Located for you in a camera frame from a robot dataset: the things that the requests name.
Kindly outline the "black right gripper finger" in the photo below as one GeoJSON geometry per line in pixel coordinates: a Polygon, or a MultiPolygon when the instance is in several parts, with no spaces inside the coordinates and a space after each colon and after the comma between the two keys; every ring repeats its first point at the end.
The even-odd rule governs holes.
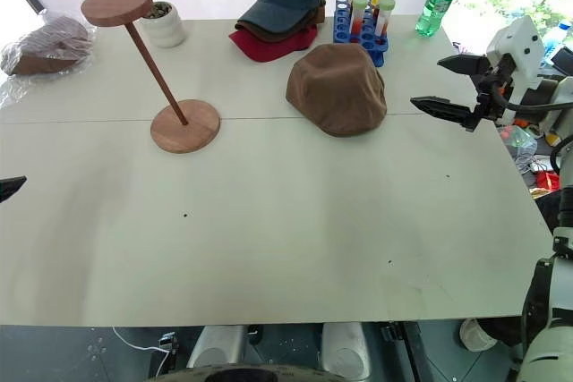
{"type": "Polygon", "coordinates": [[[410,102],[420,111],[443,121],[457,123],[468,132],[473,132],[482,116],[478,110],[451,103],[446,98],[416,97],[410,102]]]}
{"type": "Polygon", "coordinates": [[[484,55],[457,54],[440,59],[437,65],[457,74],[483,75],[489,70],[489,60],[484,55]]]}

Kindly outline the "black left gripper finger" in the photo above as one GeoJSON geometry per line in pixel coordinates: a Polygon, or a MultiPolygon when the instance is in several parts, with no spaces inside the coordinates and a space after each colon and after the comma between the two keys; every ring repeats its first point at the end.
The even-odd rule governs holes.
{"type": "Polygon", "coordinates": [[[10,199],[27,181],[26,176],[17,176],[0,180],[0,202],[10,199]]]}

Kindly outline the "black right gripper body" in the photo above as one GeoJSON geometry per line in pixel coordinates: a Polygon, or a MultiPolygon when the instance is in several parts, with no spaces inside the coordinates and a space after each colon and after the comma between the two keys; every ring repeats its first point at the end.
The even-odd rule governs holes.
{"type": "Polygon", "coordinates": [[[516,63],[512,55],[504,54],[494,66],[485,55],[478,57],[477,64],[476,107],[482,118],[497,121],[508,103],[503,97],[503,89],[512,82],[511,74],[516,70],[516,63]]]}

